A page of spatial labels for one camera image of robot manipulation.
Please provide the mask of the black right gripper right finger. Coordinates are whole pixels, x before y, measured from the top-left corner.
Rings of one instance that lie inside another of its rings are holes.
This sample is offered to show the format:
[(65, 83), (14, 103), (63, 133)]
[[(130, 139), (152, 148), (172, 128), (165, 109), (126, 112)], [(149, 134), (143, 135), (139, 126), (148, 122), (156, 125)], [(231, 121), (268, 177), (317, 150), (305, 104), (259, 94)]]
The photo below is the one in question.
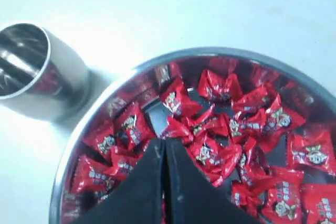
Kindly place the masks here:
[(207, 181), (179, 140), (164, 143), (167, 223), (260, 223)]

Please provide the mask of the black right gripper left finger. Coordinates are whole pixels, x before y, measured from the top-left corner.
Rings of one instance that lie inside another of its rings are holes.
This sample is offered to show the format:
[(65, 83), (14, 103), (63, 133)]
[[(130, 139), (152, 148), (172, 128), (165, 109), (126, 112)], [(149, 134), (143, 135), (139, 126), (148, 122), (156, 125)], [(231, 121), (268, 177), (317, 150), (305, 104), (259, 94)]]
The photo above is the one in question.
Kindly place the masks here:
[(130, 175), (76, 223), (161, 223), (164, 141), (153, 139)]

